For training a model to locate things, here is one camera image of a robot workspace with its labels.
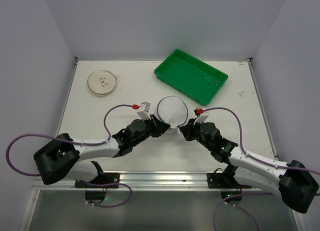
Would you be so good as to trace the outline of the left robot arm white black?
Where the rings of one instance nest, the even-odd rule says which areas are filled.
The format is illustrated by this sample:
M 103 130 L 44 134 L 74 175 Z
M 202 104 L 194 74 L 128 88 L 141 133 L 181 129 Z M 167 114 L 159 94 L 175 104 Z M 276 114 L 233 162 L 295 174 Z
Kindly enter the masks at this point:
M 160 137 L 170 127 L 151 115 L 149 119 L 133 120 L 109 140 L 85 142 L 63 133 L 39 149 L 33 159 L 45 185 L 75 179 L 84 180 L 96 188 L 104 181 L 103 170 L 96 158 L 123 157 L 149 137 Z

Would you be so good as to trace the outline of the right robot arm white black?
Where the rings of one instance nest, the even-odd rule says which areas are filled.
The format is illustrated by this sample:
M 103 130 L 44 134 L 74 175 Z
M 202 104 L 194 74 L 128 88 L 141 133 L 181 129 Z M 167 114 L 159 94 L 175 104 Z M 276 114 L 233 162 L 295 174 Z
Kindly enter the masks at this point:
M 300 161 L 288 163 L 245 151 L 237 143 L 222 137 L 212 122 L 198 123 L 190 119 L 180 131 L 186 141 L 196 140 L 216 161 L 231 168 L 222 176 L 227 187 L 240 184 L 264 190 L 281 197 L 289 208 L 302 214 L 308 211 L 319 190 L 311 170 Z

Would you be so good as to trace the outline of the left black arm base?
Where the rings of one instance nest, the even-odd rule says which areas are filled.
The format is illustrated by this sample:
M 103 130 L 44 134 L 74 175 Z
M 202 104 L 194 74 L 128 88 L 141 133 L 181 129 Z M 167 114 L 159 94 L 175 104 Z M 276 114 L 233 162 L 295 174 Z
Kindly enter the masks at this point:
M 99 174 L 93 181 L 90 181 L 91 184 L 103 185 L 111 183 L 119 183 L 120 174 L 117 172 L 105 172 L 104 174 Z M 112 185 L 109 187 L 95 187 L 87 185 L 79 180 L 75 181 L 75 188 L 78 189 L 94 189 L 94 191 L 85 191 L 84 198 L 87 202 L 93 202 L 95 204 L 101 204 L 107 199 L 107 190 L 117 189 L 119 186 Z

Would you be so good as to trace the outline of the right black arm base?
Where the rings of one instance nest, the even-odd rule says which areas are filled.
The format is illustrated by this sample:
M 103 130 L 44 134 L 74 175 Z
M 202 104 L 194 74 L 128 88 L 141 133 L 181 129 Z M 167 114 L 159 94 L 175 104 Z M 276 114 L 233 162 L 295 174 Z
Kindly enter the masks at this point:
M 225 190 L 220 192 L 222 199 L 241 194 L 243 189 L 251 189 L 251 186 L 239 184 L 235 180 L 237 169 L 233 165 L 228 165 L 224 170 L 217 168 L 213 172 L 208 172 L 206 174 L 208 188 Z

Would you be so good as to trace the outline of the white mesh laundry bag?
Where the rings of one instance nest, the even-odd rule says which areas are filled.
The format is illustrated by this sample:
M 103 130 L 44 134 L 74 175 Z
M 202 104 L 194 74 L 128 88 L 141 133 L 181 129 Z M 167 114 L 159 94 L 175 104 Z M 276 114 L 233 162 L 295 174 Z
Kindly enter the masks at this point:
M 169 124 L 170 128 L 165 135 L 179 134 L 179 128 L 186 125 L 189 120 L 189 110 L 186 103 L 177 96 L 162 98 L 156 105 L 156 118 L 163 123 Z

